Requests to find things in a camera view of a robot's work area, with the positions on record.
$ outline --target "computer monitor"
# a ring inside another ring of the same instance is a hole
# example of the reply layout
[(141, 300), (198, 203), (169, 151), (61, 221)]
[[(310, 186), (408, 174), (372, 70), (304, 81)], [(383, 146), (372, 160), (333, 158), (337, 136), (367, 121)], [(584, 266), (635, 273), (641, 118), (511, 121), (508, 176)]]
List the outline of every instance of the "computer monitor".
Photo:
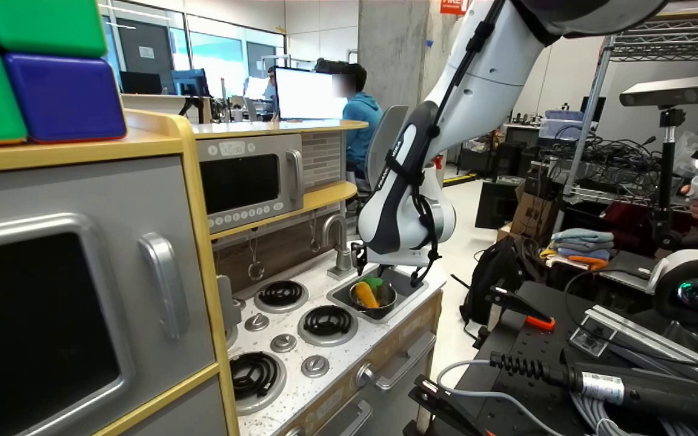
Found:
[(602, 106), (606, 106), (606, 97), (598, 97), (591, 124), (598, 124)]
[(172, 72), (177, 94), (207, 97), (206, 70), (175, 70)]
[(246, 100), (263, 100), (269, 88), (269, 78), (246, 78), (245, 83), (245, 97)]
[(342, 118), (345, 105), (339, 76), (278, 67), (275, 89), (282, 121)]
[(136, 70), (124, 70), (120, 72), (120, 89), (130, 94), (159, 94), (159, 76), (158, 72), (136, 72)]

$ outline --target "blue shirt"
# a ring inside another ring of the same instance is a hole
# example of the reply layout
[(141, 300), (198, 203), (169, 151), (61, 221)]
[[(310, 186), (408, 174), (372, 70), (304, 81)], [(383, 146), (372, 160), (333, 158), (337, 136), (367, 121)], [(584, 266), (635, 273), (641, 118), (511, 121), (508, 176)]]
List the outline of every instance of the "blue shirt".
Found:
[(267, 97), (267, 106), (263, 106), (263, 121), (272, 121), (274, 117), (281, 118), (278, 113), (278, 89), (274, 84), (274, 81), (269, 81), (267, 89), (263, 89), (263, 97)]
[(355, 172), (359, 176), (366, 176), (367, 146), (381, 121), (381, 106), (375, 105), (370, 94), (355, 92), (345, 100), (343, 118), (367, 124), (367, 128), (345, 133), (345, 167)]

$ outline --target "chair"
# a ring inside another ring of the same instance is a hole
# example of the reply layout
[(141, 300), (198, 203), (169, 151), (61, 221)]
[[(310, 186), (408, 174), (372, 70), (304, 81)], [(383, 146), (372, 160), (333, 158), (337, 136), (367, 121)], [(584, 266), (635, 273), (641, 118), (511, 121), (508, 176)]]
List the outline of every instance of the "chair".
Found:
[(389, 106), (383, 111), (377, 128), (372, 133), (372, 141), (367, 146), (366, 155), (366, 180), (354, 180), (348, 172), (348, 180), (355, 184), (355, 196), (348, 203), (348, 218), (359, 215), (359, 210), (366, 207), (366, 201), (372, 195), (372, 186), (384, 167), (388, 152), (395, 147), (396, 133), (407, 118), (407, 106)]
[(396, 133), (401, 128), (407, 118), (407, 106), (389, 106), (388, 111), (383, 111), (381, 124), (375, 128), (375, 136), (367, 146), (367, 155), (366, 155), (366, 181), (372, 190), (383, 167), (384, 167), (384, 158), (388, 152), (395, 147)]

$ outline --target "black machine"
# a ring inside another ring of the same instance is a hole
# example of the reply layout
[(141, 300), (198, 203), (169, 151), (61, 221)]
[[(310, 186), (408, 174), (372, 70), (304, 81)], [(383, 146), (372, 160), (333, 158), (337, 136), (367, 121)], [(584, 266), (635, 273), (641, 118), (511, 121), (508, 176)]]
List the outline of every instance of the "black machine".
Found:
[(183, 117), (192, 106), (198, 110), (198, 124), (202, 124), (202, 100), (210, 97), (206, 70), (175, 70), (172, 72), (177, 94), (183, 94), (183, 105), (178, 117)]
[(698, 105), (698, 78), (636, 83), (621, 92), (622, 106), (677, 106)]
[(130, 94), (159, 94), (159, 76), (158, 72), (136, 72), (136, 70), (124, 70), (120, 72), (120, 89)]

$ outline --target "shelf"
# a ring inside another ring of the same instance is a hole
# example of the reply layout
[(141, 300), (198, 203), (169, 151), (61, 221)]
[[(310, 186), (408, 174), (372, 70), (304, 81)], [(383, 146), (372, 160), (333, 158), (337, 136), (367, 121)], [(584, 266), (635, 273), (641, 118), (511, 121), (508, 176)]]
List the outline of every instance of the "shelf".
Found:
[(282, 214), (282, 215), (275, 215), (275, 218), (269, 218), (269, 221), (256, 221), (256, 222), (240, 226), (240, 229), (233, 229), (233, 231), (213, 232), (210, 239), (222, 239), (222, 237), (233, 237), (233, 236), (240, 236), (240, 232), (246, 232), (246, 231), (274, 226), (274, 222), (281, 222), (281, 221), (289, 221), (289, 218), (295, 218), (295, 215), (302, 215), (302, 214), (310, 214), (310, 210), (345, 201), (350, 196), (355, 196), (355, 186), (350, 181), (328, 184), (328, 186), (307, 192), (302, 196), (302, 208), (299, 210)]
[(366, 121), (241, 121), (241, 124), (193, 124), (195, 141), (250, 139), (250, 136), (295, 136), (295, 133), (342, 133), (366, 128)]
[(29, 167), (58, 167), (104, 160), (132, 160), (178, 155), (192, 136), (178, 117), (125, 111), (129, 136), (119, 141), (55, 144), (55, 146), (0, 146), (0, 172)]

